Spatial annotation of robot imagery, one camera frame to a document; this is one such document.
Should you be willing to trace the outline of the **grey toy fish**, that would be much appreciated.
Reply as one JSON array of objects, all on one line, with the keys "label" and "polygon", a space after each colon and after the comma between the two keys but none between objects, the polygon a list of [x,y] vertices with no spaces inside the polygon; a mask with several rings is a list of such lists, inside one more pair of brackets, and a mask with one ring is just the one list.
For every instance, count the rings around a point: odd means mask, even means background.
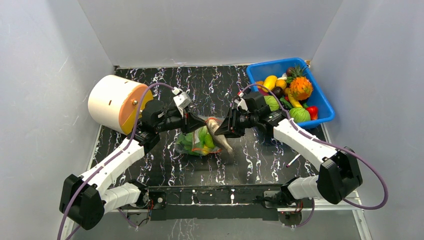
[{"label": "grey toy fish", "polygon": [[206,127],[208,133],[211,135],[214,144],[222,150],[225,150],[230,157],[235,156],[235,152],[233,147],[228,142],[227,138],[224,135],[215,135],[216,131],[220,127],[220,123],[218,120],[214,118],[209,118],[206,121]]}]

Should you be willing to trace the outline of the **clear orange zip top bag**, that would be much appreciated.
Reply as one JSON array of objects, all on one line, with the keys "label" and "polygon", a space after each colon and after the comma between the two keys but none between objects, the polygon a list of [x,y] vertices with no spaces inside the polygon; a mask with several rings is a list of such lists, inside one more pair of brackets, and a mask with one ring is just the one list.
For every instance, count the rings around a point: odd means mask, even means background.
[{"label": "clear orange zip top bag", "polygon": [[[216,120],[218,120],[218,122],[219,122],[219,125],[221,125],[222,124],[222,122],[223,122],[223,118],[215,118],[215,117],[208,117],[206,120],[205,120],[205,122],[206,122],[206,125],[207,125],[207,120],[209,119],[209,118],[212,118],[212,119],[216,119]],[[198,152],[198,153],[200,153],[200,156],[205,156],[205,155],[202,155],[201,154],[201,148],[203,147],[202,146],[202,144],[201,144],[201,142],[200,142],[200,140],[199,140],[199,137],[198,137],[198,133],[199,133],[199,130],[200,130],[200,128],[198,128],[198,129],[196,129],[195,131],[193,131],[192,133],[193,133],[193,150],[192,151],[196,151],[196,152]],[[219,153],[219,152],[221,152],[221,151],[225,151],[225,150],[223,150],[223,149],[221,149],[221,148],[219,148],[219,147],[217,147],[216,145],[215,145],[215,148],[214,148],[214,150],[213,150],[213,152],[211,152],[211,154],[215,154],[215,153]]]}]

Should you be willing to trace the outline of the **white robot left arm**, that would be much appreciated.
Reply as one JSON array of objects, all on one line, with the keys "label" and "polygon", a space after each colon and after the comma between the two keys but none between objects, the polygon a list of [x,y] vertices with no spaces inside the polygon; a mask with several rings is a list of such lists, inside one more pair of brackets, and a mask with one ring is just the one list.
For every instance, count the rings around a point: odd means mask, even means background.
[{"label": "white robot left arm", "polygon": [[205,119],[188,106],[181,108],[172,103],[165,108],[159,100],[148,101],[133,131],[119,147],[90,170],[65,179],[59,210],[84,230],[90,230],[104,214],[122,206],[146,208],[150,201],[146,186],[130,180],[112,188],[112,182],[156,146],[160,133],[179,129],[188,134],[205,125]]}]

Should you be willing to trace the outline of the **light green toy fruit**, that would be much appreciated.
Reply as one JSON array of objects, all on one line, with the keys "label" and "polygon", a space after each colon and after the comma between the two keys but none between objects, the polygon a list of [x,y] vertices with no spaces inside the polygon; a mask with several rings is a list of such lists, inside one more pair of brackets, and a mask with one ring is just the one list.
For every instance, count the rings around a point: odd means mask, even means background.
[{"label": "light green toy fruit", "polygon": [[199,129],[198,138],[204,148],[214,149],[216,147],[213,138],[209,134],[208,128],[206,126],[203,126]]}]

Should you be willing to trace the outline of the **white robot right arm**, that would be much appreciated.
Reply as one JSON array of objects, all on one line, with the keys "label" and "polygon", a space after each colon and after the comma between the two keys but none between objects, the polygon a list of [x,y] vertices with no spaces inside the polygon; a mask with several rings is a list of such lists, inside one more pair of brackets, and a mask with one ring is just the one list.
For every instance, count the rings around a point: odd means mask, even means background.
[{"label": "white robot right arm", "polygon": [[317,198],[336,205],[363,183],[358,160],[346,148],[320,143],[316,136],[289,119],[283,109],[272,110],[259,92],[240,93],[213,133],[240,138],[248,128],[257,128],[287,144],[319,171],[315,176],[291,179],[275,196],[265,197],[265,201],[295,207],[301,199]]}]

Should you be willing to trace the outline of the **green toy lettuce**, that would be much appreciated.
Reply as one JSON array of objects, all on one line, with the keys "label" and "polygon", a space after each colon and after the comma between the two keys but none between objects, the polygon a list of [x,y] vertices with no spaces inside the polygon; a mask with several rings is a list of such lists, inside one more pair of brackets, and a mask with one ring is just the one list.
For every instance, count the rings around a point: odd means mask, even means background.
[{"label": "green toy lettuce", "polygon": [[187,134],[180,133],[175,141],[174,149],[179,154],[200,156],[201,154],[199,152],[193,151],[193,146],[193,132]]}]

